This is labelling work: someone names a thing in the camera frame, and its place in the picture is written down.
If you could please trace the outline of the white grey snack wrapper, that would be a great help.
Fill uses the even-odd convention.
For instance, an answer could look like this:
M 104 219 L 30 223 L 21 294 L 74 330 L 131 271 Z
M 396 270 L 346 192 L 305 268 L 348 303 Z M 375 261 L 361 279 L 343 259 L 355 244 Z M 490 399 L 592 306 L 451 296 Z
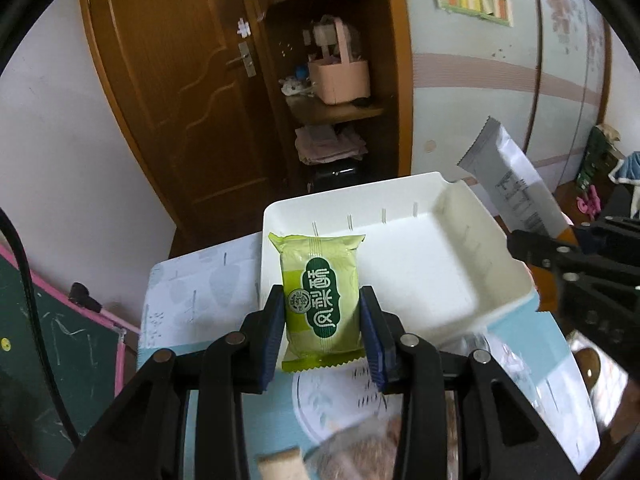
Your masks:
M 497 119 L 487 118 L 458 166 L 484 188 L 510 232 L 560 238 L 570 230 L 544 180 Z

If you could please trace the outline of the green pastry snack packet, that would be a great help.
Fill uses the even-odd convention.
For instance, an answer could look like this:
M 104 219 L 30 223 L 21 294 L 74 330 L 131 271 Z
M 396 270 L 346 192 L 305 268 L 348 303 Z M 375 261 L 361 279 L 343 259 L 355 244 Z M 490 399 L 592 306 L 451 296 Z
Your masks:
M 364 357 L 360 333 L 357 250 L 362 235 L 279 236 L 288 348 L 281 367 L 298 373 Z

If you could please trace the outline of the clear packet brown snack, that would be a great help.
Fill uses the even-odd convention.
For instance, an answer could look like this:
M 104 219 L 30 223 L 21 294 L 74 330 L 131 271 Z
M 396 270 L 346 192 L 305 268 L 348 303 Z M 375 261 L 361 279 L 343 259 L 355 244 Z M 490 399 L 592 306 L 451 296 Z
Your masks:
M 311 450 L 306 469 L 317 479 L 391 479 L 401 426 L 400 415 L 369 417 Z

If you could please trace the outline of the white plastic storage bin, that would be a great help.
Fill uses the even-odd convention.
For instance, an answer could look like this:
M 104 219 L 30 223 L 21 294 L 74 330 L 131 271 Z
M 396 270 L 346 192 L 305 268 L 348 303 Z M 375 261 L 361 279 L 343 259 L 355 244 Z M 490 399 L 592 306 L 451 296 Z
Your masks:
M 432 344 L 539 304 L 529 270 L 483 203 L 438 172 L 280 200 L 265 209 L 262 232 L 363 236 L 360 284 Z

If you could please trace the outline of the folded pink cloth stack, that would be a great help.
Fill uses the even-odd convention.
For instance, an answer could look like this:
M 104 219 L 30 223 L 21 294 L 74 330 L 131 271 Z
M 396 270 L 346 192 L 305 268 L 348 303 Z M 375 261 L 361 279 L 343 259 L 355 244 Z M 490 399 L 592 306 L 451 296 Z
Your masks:
M 303 126 L 295 130 L 299 160 L 307 165 L 329 164 L 367 154 L 366 142 L 352 127 L 335 131 L 331 125 Z

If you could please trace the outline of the wooden corner shelf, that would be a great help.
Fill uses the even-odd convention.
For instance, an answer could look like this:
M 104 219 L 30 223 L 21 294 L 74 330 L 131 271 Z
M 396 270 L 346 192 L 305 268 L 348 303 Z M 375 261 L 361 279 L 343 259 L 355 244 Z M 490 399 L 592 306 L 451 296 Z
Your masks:
M 410 172 L 405 0 L 245 0 L 296 190 Z

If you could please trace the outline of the brown wooden door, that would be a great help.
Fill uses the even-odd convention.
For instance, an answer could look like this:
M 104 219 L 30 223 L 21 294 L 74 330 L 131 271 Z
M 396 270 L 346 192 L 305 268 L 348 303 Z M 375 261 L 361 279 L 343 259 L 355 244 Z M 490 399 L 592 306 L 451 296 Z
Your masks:
M 82 0 L 108 104 L 176 252 L 253 233 L 288 167 L 244 0 Z

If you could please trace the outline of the green chalkboard pink frame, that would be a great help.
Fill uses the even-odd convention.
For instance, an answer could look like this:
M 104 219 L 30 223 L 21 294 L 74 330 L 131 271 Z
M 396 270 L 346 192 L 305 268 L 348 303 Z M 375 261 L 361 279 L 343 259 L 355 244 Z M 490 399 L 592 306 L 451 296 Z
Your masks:
M 35 275 L 40 328 L 50 367 L 79 437 L 124 385 L 126 330 L 74 306 Z M 41 477 L 54 479 L 74 452 L 58 418 L 32 340 L 15 258 L 1 249 L 1 421 Z

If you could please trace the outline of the pink handled basket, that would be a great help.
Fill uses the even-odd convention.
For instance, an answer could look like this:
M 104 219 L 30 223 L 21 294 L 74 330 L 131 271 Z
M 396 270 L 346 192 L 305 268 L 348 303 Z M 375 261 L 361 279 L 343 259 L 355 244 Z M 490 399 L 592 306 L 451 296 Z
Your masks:
M 371 96 L 369 65 L 352 56 L 348 27 L 340 18 L 314 25 L 314 41 L 322 57 L 308 62 L 314 94 L 326 105 L 340 105 Z

